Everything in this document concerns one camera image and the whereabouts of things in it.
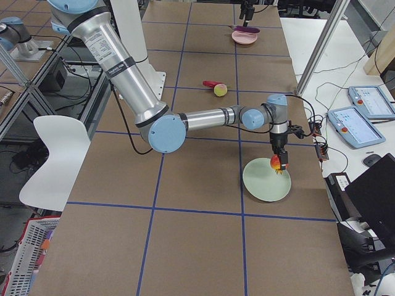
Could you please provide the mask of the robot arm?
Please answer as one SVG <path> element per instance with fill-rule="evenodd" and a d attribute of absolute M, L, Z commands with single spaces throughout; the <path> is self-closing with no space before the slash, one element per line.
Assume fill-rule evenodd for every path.
<path fill-rule="evenodd" d="M 110 82 L 117 88 L 135 114 L 135 125 L 141 137 L 160 153 L 179 149 L 189 131 L 217 126 L 238 128 L 257 133 L 268 124 L 268 134 L 279 169 L 288 167 L 285 145 L 288 136 L 304 138 L 305 132 L 288 119 L 288 102 L 283 94 L 274 94 L 256 108 L 234 105 L 212 110 L 173 113 L 161 101 L 160 87 L 164 72 L 156 72 L 147 62 L 138 63 L 110 23 L 112 15 L 120 15 L 119 5 L 104 1 L 50 1 L 54 31 L 82 40 Z"/>

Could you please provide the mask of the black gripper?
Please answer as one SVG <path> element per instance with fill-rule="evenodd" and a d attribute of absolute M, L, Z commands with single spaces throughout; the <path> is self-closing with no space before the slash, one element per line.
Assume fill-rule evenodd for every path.
<path fill-rule="evenodd" d="M 242 0 L 240 5 L 239 19 L 243 21 L 243 26 L 248 26 L 249 22 L 252 20 L 256 4 L 255 0 Z"/>
<path fill-rule="evenodd" d="M 288 143 L 289 134 L 295 134 L 299 139 L 304 138 L 304 130 L 299 125 L 279 123 L 274 124 L 270 130 L 270 143 L 273 153 L 279 154 L 281 170 L 286 170 L 288 167 L 288 152 L 285 151 L 285 145 Z"/>

